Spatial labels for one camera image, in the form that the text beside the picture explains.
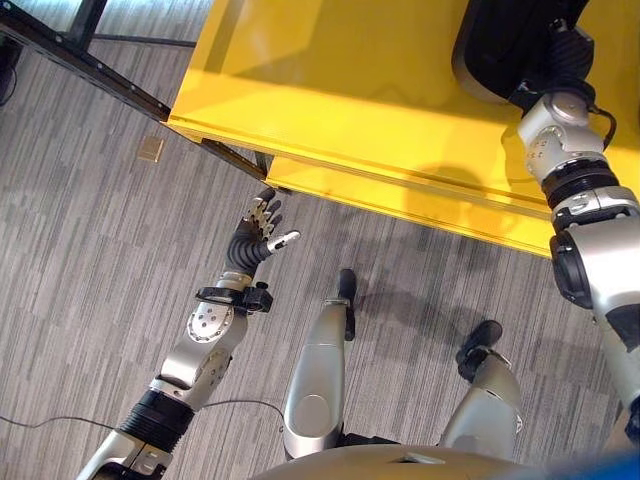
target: gray carpet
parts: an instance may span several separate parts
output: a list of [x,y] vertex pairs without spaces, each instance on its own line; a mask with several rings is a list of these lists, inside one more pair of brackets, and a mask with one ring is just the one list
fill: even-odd
[[[171,103],[190,51],[94,42],[96,55]],[[0,414],[117,424],[211,284],[261,185],[36,54],[0,109]],[[135,159],[143,135],[159,164]],[[433,444],[464,395],[453,362],[482,318],[524,396],[518,459],[596,452],[617,400],[599,333],[556,292],[548,261],[295,194],[282,228],[303,238],[261,267],[272,312],[249,332],[213,400],[282,406],[305,329],[337,271],[360,276],[346,428]],[[200,413],[169,479],[245,478],[284,461],[280,421],[254,405]],[[72,478],[106,431],[0,422],[0,478]]]

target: silver robot arm segment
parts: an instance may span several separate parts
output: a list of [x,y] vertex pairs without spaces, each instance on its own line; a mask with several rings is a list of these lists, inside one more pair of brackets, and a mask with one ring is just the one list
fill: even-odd
[[195,413],[203,408],[227,371],[234,348],[247,331],[247,315],[268,312],[268,286],[251,287],[260,262],[300,236],[270,239],[281,217],[269,201],[272,189],[253,199],[227,249],[224,272],[215,287],[202,288],[200,303],[187,319],[182,338],[128,418],[105,439],[78,480],[149,479],[163,476],[172,452]]
[[587,103],[549,93],[518,128],[527,168],[552,209],[556,283],[571,302],[593,311],[615,387],[631,410],[627,435],[640,431],[640,205],[620,186],[589,129]]

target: yellow tabletop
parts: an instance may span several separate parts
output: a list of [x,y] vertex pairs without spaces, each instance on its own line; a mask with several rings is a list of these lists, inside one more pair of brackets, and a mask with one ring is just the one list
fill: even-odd
[[[640,195],[640,1],[614,3],[591,0],[580,26],[596,42],[597,103],[618,119],[607,157]],[[279,155],[273,184],[338,199],[349,182],[377,200],[341,201],[544,254],[549,211],[524,168],[520,111],[475,100],[451,71],[466,4],[216,0],[168,125]],[[414,215],[414,201],[384,205],[386,188],[448,201]]]

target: yellow table edge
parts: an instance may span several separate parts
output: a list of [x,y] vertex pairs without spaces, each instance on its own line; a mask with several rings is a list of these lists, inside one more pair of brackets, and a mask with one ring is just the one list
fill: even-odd
[[[548,245],[553,228],[549,219],[499,212],[472,202],[442,197],[428,191],[389,184],[321,165],[310,165],[284,156],[276,156],[273,159],[266,182],[273,187],[327,198],[421,225],[550,257]],[[404,199],[408,195],[420,200],[419,208],[407,207]],[[474,217],[485,221],[461,221],[461,209],[466,210],[467,217],[470,217],[469,212],[473,212]],[[517,228],[509,232],[500,231],[497,219],[502,224],[511,222]]]

